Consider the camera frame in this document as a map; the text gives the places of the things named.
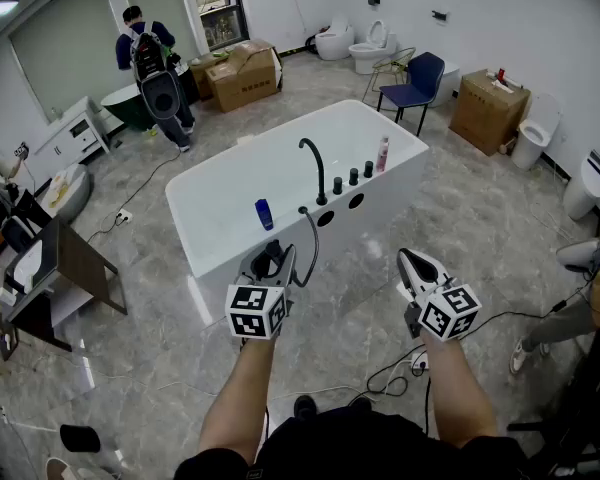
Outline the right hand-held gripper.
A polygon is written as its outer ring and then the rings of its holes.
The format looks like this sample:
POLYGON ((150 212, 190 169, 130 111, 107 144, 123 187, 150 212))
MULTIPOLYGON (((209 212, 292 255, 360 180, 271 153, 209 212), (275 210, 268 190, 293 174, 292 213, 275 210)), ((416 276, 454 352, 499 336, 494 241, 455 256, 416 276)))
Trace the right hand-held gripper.
POLYGON ((396 263, 404 286, 416 295, 405 312, 412 338, 418 338, 422 330, 439 341, 468 332, 482 308, 468 284, 445 285, 453 277, 438 260, 420 251, 400 248, 396 263))

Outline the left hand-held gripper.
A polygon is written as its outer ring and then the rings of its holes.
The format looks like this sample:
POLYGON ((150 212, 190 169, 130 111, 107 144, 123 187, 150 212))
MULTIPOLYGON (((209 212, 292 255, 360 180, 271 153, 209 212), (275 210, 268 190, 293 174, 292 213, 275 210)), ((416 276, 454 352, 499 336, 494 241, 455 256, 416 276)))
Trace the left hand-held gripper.
POLYGON ((271 340, 289 316, 293 302, 289 285, 296 275, 296 247, 282 257, 278 280, 256 281, 247 275, 268 275, 271 257, 268 242, 250 251, 241 261, 238 277, 227 289, 225 313, 231 334, 244 340, 271 340))

